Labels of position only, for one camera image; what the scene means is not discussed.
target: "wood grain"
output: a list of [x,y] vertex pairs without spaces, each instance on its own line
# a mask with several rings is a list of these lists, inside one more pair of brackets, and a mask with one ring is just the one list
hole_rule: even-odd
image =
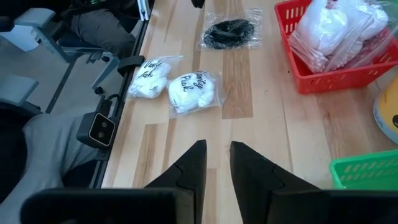
[[[372,104],[394,77],[392,70],[366,88],[317,95],[295,89],[279,35],[278,1],[206,0],[204,10],[186,0],[157,0],[141,54],[183,55],[170,76],[192,70],[222,74],[228,100],[169,119],[166,91],[154,100],[128,98],[103,187],[143,187],[199,139],[208,145],[203,223],[242,223],[229,169],[229,145],[242,141],[286,170],[321,188],[331,187],[332,159],[397,147],[383,135]],[[210,11],[231,15],[262,7],[260,49],[195,47]]]

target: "green basket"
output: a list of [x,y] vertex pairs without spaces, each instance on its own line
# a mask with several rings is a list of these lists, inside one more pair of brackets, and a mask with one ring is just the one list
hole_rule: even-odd
[[398,149],[333,159],[335,189],[398,190]]

